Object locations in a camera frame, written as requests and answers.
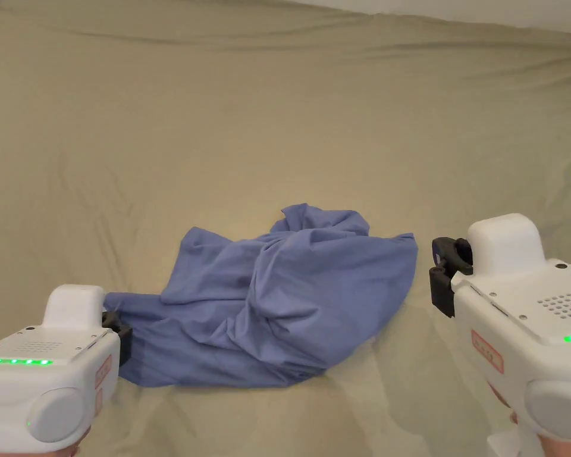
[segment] hand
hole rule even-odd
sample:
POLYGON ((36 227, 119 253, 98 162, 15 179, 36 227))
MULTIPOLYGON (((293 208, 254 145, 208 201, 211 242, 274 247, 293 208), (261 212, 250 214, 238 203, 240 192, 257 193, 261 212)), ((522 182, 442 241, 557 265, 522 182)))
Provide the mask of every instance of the hand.
MULTIPOLYGON (((499 392, 493 389, 492 386, 491 389, 496 395, 497 399, 499 399, 501 403, 509 408, 510 405, 508 405, 506 400, 499 394, 499 392)), ((510 421, 513 424, 518 424, 518 416, 515 412, 510 414, 510 421)), ((557 441, 552 438, 546 438, 542 435, 538 436, 539 440, 541 441, 541 447, 544 449, 545 457, 571 457, 571 443, 557 441)))
POLYGON ((80 443, 83 439, 87 437, 89 434, 89 430, 87 430, 83 437, 76 441, 72 446, 69 446, 65 449, 55 452, 47 452, 44 454, 0 454, 0 457, 74 457, 80 451, 80 443))

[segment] black clamp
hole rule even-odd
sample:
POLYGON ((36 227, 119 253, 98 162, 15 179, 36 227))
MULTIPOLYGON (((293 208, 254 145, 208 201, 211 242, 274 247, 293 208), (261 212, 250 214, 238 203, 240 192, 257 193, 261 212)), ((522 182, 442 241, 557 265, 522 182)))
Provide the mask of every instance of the black clamp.
POLYGON ((131 358, 133 329, 129 325, 120 322, 118 313, 115 311, 104 311, 102 314, 102 327, 111 329, 120 338, 120 360, 118 361, 118 366, 122 367, 131 358))
POLYGON ((432 242, 436 266, 429 271, 432 303, 444 315, 455 317, 455 293, 451 281, 456 273, 473 274, 473 257, 469 243, 464 238, 439 237, 432 242))

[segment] wrinkled sheet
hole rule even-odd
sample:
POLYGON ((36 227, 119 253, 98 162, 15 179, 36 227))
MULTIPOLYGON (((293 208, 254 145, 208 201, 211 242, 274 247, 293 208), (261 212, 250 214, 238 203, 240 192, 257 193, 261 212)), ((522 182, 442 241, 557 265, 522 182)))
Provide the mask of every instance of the wrinkled sheet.
POLYGON ((402 306, 414 235, 369 236, 352 210, 283 209, 238 242, 193 227, 160 295, 109 293, 134 329, 120 377, 142 387, 289 387, 343 362, 402 306))
POLYGON ((485 455, 509 412, 432 308, 436 236, 519 211, 571 262, 571 35, 264 0, 0 9, 0 338, 61 283, 160 293, 183 233, 296 202, 412 231, 406 304, 288 389, 126 381, 89 456, 485 455))

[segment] white wall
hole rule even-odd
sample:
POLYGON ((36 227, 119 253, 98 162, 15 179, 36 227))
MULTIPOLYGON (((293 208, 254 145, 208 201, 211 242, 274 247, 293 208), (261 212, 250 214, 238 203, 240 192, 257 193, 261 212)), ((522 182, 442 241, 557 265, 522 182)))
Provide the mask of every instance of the white wall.
POLYGON ((571 0, 295 0, 368 14, 429 16, 449 21, 571 32, 571 0))

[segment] beige bed sheet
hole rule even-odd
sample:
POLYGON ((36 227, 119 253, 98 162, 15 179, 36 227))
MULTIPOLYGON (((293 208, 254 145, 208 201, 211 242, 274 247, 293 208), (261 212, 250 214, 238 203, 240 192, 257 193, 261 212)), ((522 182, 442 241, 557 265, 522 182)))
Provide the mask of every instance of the beige bed sheet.
POLYGON ((289 204, 414 231, 376 340, 284 390, 120 384, 88 456, 484 456, 508 411, 432 308, 431 239, 519 211, 571 262, 571 35, 263 0, 4 0, 0 338, 61 283, 156 293, 182 235, 289 204))

